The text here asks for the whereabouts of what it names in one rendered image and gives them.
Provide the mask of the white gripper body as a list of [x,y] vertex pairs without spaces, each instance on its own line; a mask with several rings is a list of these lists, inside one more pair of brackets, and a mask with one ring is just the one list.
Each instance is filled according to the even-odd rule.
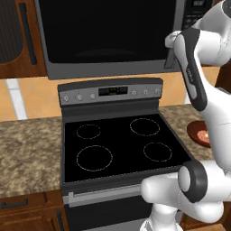
[[180,35],[181,31],[174,31],[170,33],[166,38],[165,38],[165,47],[168,49],[173,49],[180,47]]

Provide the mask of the red-brown bowl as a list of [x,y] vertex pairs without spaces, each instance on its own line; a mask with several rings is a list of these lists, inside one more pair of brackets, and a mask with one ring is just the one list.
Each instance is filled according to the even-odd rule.
[[197,133],[198,131],[200,130],[205,130],[205,131],[208,131],[205,123],[203,121],[193,121],[193,122],[190,122],[188,125],[187,125],[187,133],[189,135],[189,137],[197,144],[201,145],[201,146],[204,146],[204,147],[207,147],[209,148],[210,147],[210,143],[205,143],[205,142],[202,142],[199,140],[199,138],[197,137]]

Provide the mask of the black oven door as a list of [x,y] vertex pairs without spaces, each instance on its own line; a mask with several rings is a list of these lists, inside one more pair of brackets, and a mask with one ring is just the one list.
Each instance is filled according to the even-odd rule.
[[114,199],[71,208],[62,195],[69,231],[139,231],[150,216],[152,204],[141,196]]

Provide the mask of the brown wooden base cupboard door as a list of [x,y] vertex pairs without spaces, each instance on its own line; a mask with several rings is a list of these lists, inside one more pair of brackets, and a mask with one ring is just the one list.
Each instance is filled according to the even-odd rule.
[[[57,209],[44,209],[0,217],[0,231],[60,231],[57,211]],[[62,223],[65,231],[69,231],[63,219]]]

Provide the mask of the black and grey stove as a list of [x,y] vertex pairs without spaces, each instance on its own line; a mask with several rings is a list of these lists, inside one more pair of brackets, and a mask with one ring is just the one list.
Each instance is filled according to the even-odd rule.
[[150,176],[176,173],[192,160],[159,111],[162,85],[159,78],[125,78],[58,87],[61,195],[140,185]]

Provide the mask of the brown wooden drawer front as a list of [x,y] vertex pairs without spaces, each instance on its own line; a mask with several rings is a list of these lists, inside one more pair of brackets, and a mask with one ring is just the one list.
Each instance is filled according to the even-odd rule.
[[8,209],[0,208],[0,217],[18,215],[29,211],[40,211],[48,208],[56,208],[61,212],[61,216],[65,217],[62,196],[59,189],[0,199],[0,205],[6,200],[22,201],[23,199],[28,199],[26,206]]

